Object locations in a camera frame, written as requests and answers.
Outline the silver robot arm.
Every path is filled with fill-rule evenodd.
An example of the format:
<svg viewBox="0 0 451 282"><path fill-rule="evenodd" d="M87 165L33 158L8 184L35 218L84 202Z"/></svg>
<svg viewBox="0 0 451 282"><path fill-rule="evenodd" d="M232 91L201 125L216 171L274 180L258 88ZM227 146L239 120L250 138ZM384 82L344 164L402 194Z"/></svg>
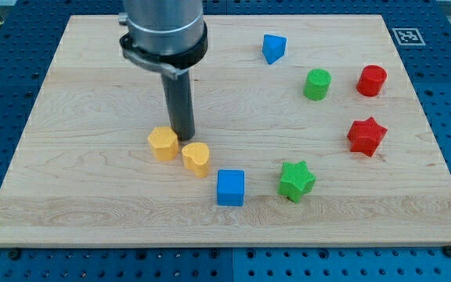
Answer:
<svg viewBox="0 0 451 282"><path fill-rule="evenodd" d="M195 135L189 69L208 48L201 0L124 0L119 23L123 57L161 75L171 128L180 140Z"/></svg>

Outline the black clamp ring mount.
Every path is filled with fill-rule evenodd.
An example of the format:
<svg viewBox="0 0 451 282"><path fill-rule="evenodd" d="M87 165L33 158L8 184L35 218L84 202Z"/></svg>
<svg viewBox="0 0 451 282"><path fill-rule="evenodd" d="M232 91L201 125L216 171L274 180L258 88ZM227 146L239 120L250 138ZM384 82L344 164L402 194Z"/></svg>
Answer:
<svg viewBox="0 0 451 282"><path fill-rule="evenodd" d="M159 55L138 47L132 36L127 33L119 39L123 57L147 71L163 74L171 80L177 80L192 66L199 63L208 48L207 24L199 41L190 49L175 55Z"/></svg>

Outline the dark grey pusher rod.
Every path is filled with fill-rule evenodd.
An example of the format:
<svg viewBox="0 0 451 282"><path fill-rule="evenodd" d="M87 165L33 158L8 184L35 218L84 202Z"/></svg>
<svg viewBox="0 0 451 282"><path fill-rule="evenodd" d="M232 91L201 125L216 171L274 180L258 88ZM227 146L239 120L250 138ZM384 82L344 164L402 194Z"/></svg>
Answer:
<svg viewBox="0 0 451 282"><path fill-rule="evenodd" d="M185 70L175 80L164 75L161 79L172 130L179 140L192 139L195 124L189 71Z"/></svg>

